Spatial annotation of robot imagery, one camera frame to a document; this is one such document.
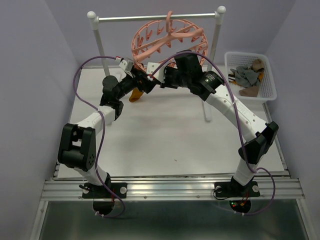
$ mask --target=purple cable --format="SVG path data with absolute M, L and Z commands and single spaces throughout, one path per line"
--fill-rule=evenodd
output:
M 117 214 L 117 215 L 114 215 L 114 216 L 108 216 L 108 215 L 104 215 L 102 216 L 100 213 L 98 212 L 95 212 L 98 216 L 100 217 L 104 217 L 104 218 L 107 218 L 107 219 L 112 219 L 112 218 L 116 218 L 116 217 L 119 217 L 120 215 L 122 215 L 125 210 L 126 210 L 126 205 L 124 203 L 124 201 L 118 196 L 116 195 L 113 191 L 111 191 L 111 189 L 104 183 L 104 181 L 102 180 L 101 176 L 99 175 L 99 172 L 98 172 L 98 159 L 99 159 L 99 156 L 100 156 L 100 152 L 101 152 L 101 149 L 102 149 L 102 145 L 104 143 L 104 139 L 105 139 L 105 133 L 106 133 L 106 121 L 105 121 L 105 117 L 103 115 L 103 113 L 101 111 L 98 110 L 98 108 L 96 106 L 94 106 L 93 104 L 91 104 L 90 102 L 84 100 L 83 98 L 81 98 L 78 93 L 77 93 L 77 89 L 76 89 L 76 78 L 77 78 L 77 75 L 78 73 L 80 72 L 80 70 L 84 67 L 84 65 L 94 59 L 113 59 L 115 60 L 116 58 L 113 57 L 113 56 L 94 56 L 90 59 L 88 59 L 87 61 L 85 61 L 84 63 L 81 64 L 81 66 L 77 69 L 77 71 L 75 72 L 74 74 L 74 77 L 73 77 L 73 81 L 72 81 L 72 85 L 73 85 L 73 90 L 74 90 L 74 93 L 76 95 L 76 97 L 81 101 L 81 102 L 84 102 L 85 104 L 89 105 L 90 107 L 92 107 L 94 110 L 98 111 L 98 113 L 100 114 L 101 116 L 101 119 L 102 119 L 102 137 L 101 137 L 101 142 L 100 142 L 100 145 L 99 145 L 99 148 L 98 148 L 98 152 L 96 154 L 96 159 L 95 159 L 95 163 L 94 163 L 94 167 L 95 167 L 95 172 L 96 172 L 96 175 L 99 179 L 99 181 L 102 183 L 102 185 L 104 186 L 104 188 L 111 194 L 113 195 L 116 199 L 118 199 L 122 205 L 123 205 L 123 209 L 122 211 Z
M 232 100 L 233 103 L 235 103 L 235 98 L 234 98 L 234 95 L 232 93 L 232 90 L 230 88 L 230 85 L 228 83 L 228 81 L 226 80 L 225 76 L 222 74 L 222 72 L 220 71 L 220 69 L 205 55 L 199 53 L 199 52 L 194 52 L 194 51 L 181 51 L 181 52 L 178 52 L 170 57 L 168 57 L 166 60 L 164 60 L 155 70 L 154 72 L 150 75 L 151 77 L 153 77 L 155 75 L 155 73 L 157 71 L 159 71 L 159 69 L 165 65 L 169 60 L 171 60 L 172 58 L 174 57 L 177 57 L 177 56 L 180 56 L 180 55 L 183 55 L 183 54 L 195 54 L 195 55 L 198 55 L 204 59 L 206 59 L 216 70 L 217 72 L 220 74 L 220 76 L 222 77 L 224 83 L 225 83 L 225 86 L 226 88 L 228 89 L 228 92 L 230 94 L 230 98 Z M 235 119 L 236 119 L 236 125 L 237 125 L 237 128 L 238 128 L 238 133 L 239 133 L 239 138 L 240 138 L 240 143 L 241 143 L 241 148 L 242 148 L 242 151 L 243 151 L 243 157 L 244 157 L 244 160 L 245 160 L 245 163 L 248 167 L 248 169 L 252 172 L 252 173 L 257 173 L 258 170 L 264 170 L 271 178 L 272 180 L 272 183 L 273 183 L 273 194 L 272 194 L 272 197 L 269 201 L 269 203 L 267 204 L 266 207 L 256 211 L 256 212 L 252 212 L 252 213 L 246 213 L 245 215 L 249 215 L 249 216 L 252 216 L 252 215 L 255 215 L 255 214 L 259 214 L 261 212 L 263 212 L 264 210 L 266 210 L 270 205 L 271 203 L 273 202 L 274 198 L 275 198 L 275 194 L 276 194 L 276 183 L 275 183 L 275 179 L 274 177 L 271 175 L 271 173 L 263 168 L 263 167 L 259 167 L 257 168 L 256 170 L 252 169 L 252 167 L 249 165 L 249 162 L 248 162 L 248 158 L 247 158 L 247 153 L 246 153 L 246 150 L 245 150 L 245 143 L 244 143 L 244 140 L 242 138 L 242 131 L 241 131 L 241 125 L 240 125 L 240 118 L 239 118 L 239 114 L 238 114 L 238 108 L 237 108 L 237 104 L 233 104 L 233 107 L 234 107 L 234 113 L 235 113 Z

